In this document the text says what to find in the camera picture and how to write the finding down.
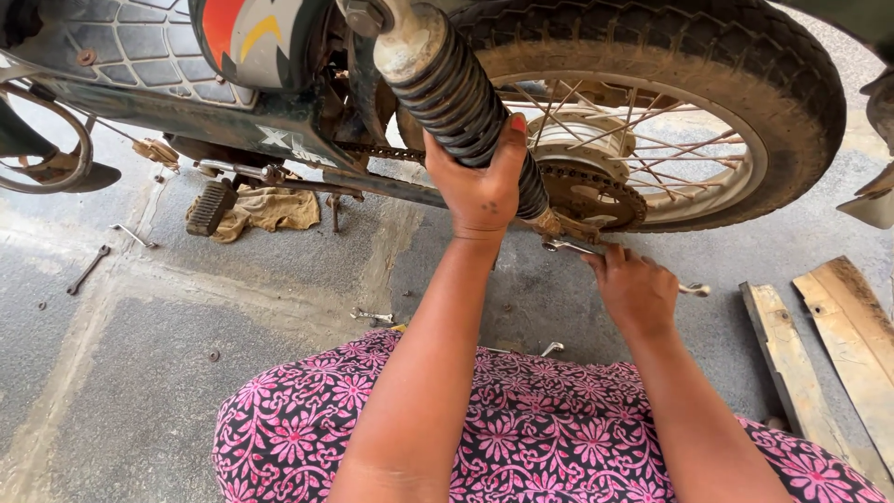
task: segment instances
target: black spring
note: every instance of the black spring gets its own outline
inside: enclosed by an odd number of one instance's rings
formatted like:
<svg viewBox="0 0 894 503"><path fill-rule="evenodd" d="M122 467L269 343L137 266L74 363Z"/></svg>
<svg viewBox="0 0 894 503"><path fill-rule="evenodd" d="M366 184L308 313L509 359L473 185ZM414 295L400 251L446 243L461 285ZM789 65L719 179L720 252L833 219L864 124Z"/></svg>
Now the black spring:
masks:
<svg viewBox="0 0 894 503"><path fill-rule="evenodd" d="M485 69L456 28L441 13L445 41L432 62L401 82L388 81L395 96L444 148L467 167L491 162L509 110L500 101ZM540 168L527 153L519 178L519 211L523 220L539 217L549 198Z"/></svg>

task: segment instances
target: axle nut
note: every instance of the axle nut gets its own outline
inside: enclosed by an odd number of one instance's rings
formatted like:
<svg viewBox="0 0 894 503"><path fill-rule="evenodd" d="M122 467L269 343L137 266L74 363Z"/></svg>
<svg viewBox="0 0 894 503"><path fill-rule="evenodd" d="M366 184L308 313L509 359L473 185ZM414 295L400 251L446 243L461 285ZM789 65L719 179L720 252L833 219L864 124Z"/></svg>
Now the axle nut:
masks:
<svg viewBox="0 0 894 503"><path fill-rule="evenodd" d="M350 0L344 12L348 26L361 37L378 37L384 17L374 5L363 0Z"/></svg>

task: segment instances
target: yellow stripe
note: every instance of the yellow stripe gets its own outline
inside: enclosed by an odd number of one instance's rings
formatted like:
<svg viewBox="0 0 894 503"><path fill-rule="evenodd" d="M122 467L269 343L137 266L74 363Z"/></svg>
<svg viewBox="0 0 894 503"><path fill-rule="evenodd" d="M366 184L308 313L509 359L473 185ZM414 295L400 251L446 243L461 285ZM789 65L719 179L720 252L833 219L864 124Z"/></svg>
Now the yellow stripe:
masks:
<svg viewBox="0 0 894 503"><path fill-rule="evenodd" d="M248 35L245 36L245 40L242 41L242 50L239 54L239 62L242 63L245 61L245 56L249 55L249 50L252 46L255 45L255 42L265 33L273 32L276 35L276 39L279 40L279 43L282 44L283 36L279 32L279 24L276 23L276 18L274 16L267 16L263 21L256 24L254 28L251 29Z"/></svg>

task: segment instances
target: wooden plank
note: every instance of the wooden plank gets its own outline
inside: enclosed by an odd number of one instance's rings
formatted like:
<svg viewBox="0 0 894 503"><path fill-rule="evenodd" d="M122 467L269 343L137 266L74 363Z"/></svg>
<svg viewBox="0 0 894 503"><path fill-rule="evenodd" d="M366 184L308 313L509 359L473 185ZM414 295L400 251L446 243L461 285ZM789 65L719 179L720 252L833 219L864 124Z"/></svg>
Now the wooden plank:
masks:
<svg viewBox="0 0 894 503"><path fill-rule="evenodd" d="M894 330L878 299L847 257L797 277L845 390L894 475Z"/></svg>
<svg viewBox="0 0 894 503"><path fill-rule="evenodd" d="M822 395L791 313L771 285L738 286L792 431L863 472Z"/></svg>

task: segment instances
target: pink floral dress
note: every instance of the pink floral dress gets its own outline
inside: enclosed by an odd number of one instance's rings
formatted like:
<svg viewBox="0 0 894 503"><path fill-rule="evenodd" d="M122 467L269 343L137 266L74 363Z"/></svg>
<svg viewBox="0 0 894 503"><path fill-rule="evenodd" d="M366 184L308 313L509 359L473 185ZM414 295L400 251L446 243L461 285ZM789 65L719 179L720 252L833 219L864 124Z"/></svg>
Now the pink floral dress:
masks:
<svg viewBox="0 0 894 503"><path fill-rule="evenodd" d="M368 332L263 372L224 401L212 459L226 501L324 501L358 414L400 337ZM886 501L819 446L739 422L794 501ZM676 501L636 367L478 348L450 500Z"/></svg>

